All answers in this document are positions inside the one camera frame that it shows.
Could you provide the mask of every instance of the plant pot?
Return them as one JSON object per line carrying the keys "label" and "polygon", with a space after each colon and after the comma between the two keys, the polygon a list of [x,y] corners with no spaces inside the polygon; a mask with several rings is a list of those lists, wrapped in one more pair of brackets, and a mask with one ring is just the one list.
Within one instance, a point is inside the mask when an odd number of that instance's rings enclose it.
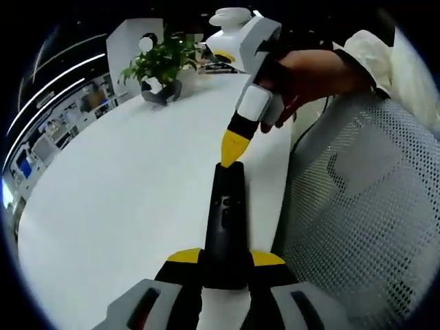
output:
{"label": "plant pot", "polygon": [[170,101],[178,98],[186,98],[194,93],[197,81],[197,72],[191,69],[183,69],[177,74],[177,78],[170,84],[164,86],[157,93],[152,91],[149,82],[142,81],[141,94],[145,101],[167,105]]}

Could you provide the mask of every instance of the potted plant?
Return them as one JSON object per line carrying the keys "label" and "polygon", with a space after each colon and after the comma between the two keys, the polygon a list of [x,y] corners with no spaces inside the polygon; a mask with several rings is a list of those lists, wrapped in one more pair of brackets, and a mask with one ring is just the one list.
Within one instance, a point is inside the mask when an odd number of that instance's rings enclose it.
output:
{"label": "potted plant", "polygon": [[[170,33],[165,29],[164,41],[153,43],[151,50],[142,51],[130,61],[121,77],[124,84],[127,79],[135,78],[141,85],[145,100],[166,105],[170,97],[176,100],[181,96],[182,85],[194,85],[197,75],[196,52],[195,42],[184,38],[181,32]],[[156,78],[162,90],[153,93],[146,82],[149,78]]]}

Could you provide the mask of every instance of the gray mesh fabric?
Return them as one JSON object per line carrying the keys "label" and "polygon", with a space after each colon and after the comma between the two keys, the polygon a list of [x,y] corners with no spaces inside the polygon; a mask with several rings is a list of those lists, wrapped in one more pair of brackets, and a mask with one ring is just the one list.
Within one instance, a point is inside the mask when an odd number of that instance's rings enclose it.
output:
{"label": "gray mesh fabric", "polygon": [[358,329],[390,329],[439,269],[440,148],[392,100],[332,102],[289,163],[277,240]]}

